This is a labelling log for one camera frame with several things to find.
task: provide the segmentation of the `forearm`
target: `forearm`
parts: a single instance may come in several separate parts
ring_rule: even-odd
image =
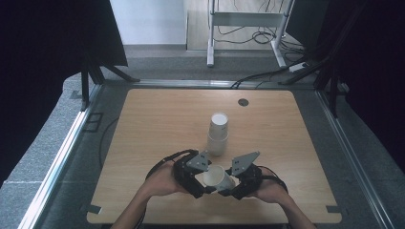
[[[142,189],[139,189],[111,228],[133,229],[142,217],[149,199],[150,197]]]
[[[280,203],[280,206],[286,213],[289,224],[292,226],[292,228],[294,229],[316,228],[290,196],[288,196],[288,198],[284,202]]]

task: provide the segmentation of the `human hand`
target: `human hand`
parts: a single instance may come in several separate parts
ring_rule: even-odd
[[[149,198],[152,196],[167,196],[178,192],[187,193],[175,180],[173,165],[174,161],[166,161],[143,182],[139,190]]]
[[[263,176],[275,176],[269,169],[259,167],[262,170]],[[276,181],[271,179],[264,179],[259,189],[248,197],[256,197],[267,203],[282,203],[284,200],[289,199],[287,191],[279,185]]]

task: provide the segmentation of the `white wall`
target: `white wall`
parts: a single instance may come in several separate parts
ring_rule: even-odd
[[[124,45],[185,44],[183,0],[110,0]]]

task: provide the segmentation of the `white paper cup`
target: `white paper cup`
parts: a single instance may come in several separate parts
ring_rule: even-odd
[[[211,116],[208,133],[212,139],[223,140],[227,137],[227,122],[228,118],[224,113],[214,113]]]
[[[220,165],[208,166],[208,171],[202,174],[202,182],[206,186],[215,187],[217,191],[231,190],[236,186],[235,180]]]
[[[206,143],[206,151],[212,156],[223,155],[226,150],[227,139],[228,139],[228,133],[226,133],[226,137],[222,140],[216,140],[208,134],[207,143]]]

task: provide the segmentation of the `wooden tabletop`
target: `wooden tabletop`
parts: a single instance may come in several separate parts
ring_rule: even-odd
[[[246,99],[247,106],[238,101]],[[112,223],[130,202],[149,170],[165,156],[204,150],[211,116],[228,116],[229,138],[214,164],[260,151],[254,162],[271,168],[312,222],[336,223],[337,206],[294,96],[288,91],[134,89],[126,98],[88,213],[92,223]],[[219,194],[152,198],[145,223],[263,224],[288,222],[277,204]]]

